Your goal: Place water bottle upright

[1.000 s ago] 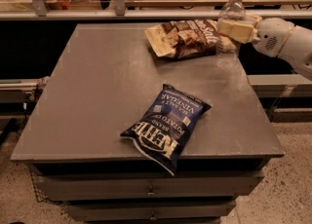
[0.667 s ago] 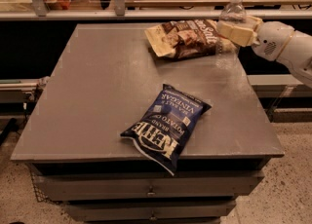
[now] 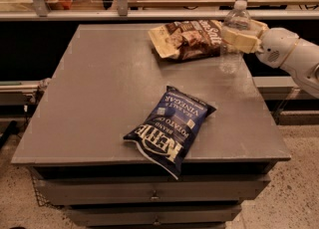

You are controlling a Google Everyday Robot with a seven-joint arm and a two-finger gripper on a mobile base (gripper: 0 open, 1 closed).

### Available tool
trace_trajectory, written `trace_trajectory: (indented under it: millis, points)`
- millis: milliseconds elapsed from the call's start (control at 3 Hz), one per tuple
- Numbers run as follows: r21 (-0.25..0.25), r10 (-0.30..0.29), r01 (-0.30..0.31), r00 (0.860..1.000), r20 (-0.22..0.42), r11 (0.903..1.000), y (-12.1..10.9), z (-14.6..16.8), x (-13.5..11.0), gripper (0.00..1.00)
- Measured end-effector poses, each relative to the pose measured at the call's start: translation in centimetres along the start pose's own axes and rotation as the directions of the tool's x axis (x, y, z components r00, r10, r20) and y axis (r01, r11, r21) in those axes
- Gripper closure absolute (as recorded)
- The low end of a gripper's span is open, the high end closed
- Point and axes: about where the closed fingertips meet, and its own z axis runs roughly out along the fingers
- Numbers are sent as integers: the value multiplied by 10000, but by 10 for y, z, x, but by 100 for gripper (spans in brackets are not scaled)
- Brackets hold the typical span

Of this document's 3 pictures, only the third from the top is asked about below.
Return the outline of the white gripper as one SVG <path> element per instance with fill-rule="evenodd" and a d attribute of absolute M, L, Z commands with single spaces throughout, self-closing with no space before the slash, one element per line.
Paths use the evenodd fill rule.
<path fill-rule="evenodd" d="M 294 32 L 284 28 L 268 30 L 267 24 L 253 19 L 250 20 L 250 30 L 223 27 L 221 37 L 226 44 L 245 54 L 255 53 L 261 44 L 255 55 L 261 63 L 271 68 L 280 68 L 299 40 Z"/>

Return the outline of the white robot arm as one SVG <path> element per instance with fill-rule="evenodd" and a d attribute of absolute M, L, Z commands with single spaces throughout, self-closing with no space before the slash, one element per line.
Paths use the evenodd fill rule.
<path fill-rule="evenodd" d="M 319 98 L 319 46 L 285 28 L 269 28 L 265 23 L 248 20 L 248 28 L 222 24 L 221 37 L 227 45 L 273 68 L 288 73 L 309 95 Z"/>

